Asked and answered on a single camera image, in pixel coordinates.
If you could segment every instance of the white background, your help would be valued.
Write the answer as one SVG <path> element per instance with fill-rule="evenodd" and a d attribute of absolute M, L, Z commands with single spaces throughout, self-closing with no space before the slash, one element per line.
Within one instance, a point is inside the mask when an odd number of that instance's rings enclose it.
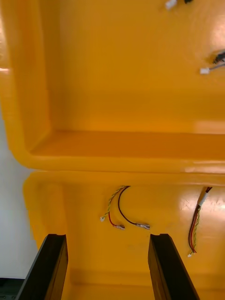
<path fill-rule="evenodd" d="M 0 278 L 25 278 L 37 254 L 23 200 L 23 183 L 31 171 L 8 150 L 0 118 Z"/>

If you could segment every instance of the yellow plastic tray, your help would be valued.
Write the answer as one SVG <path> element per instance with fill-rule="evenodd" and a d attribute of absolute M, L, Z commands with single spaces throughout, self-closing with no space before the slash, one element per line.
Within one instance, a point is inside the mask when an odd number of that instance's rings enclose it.
<path fill-rule="evenodd" d="M 224 0 L 0 0 L 10 149 L 44 170 L 225 172 Z"/>
<path fill-rule="evenodd" d="M 147 231 L 127 223 L 112 202 L 111 217 L 124 231 L 99 218 L 120 185 L 131 185 L 121 209 Z M 203 186 L 211 186 L 197 231 L 197 254 L 188 258 L 188 231 Z M 37 246 L 49 233 L 66 234 L 69 264 L 64 299 L 154 299 L 148 268 L 150 233 L 168 233 L 201 299 L 225 298 L 225 176 L 113 172 L 36 172 L 24 197 Z"/>

